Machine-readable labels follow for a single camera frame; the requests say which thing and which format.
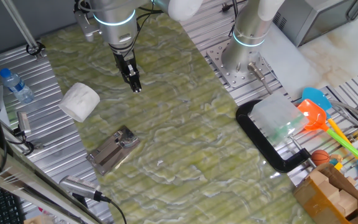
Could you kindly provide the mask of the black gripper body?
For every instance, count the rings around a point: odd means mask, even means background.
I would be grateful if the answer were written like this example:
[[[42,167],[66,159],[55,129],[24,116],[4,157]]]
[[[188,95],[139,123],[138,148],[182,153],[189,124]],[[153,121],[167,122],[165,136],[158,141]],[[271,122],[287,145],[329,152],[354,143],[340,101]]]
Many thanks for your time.
[[[123,55],[114,53],[114,58],[116,61],[116,67],[123,75],[135,75],[137,73],[134,50],[130,50]]]

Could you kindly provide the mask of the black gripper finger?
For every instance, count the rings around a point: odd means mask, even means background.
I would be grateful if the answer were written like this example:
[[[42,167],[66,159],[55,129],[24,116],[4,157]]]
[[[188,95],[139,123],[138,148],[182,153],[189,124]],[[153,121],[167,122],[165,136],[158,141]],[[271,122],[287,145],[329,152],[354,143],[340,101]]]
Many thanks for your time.
[[[137,74],[130,74],[122,72],[122,77],[126,83],[128,83],[133,92],[137,92]]]
[[[128,65],[129,68],[129,83],[132,88],[132,91],[135,93],[140,93],[142,90],[140,80],[139,80],[139,71],[135,69],[132,65]]]

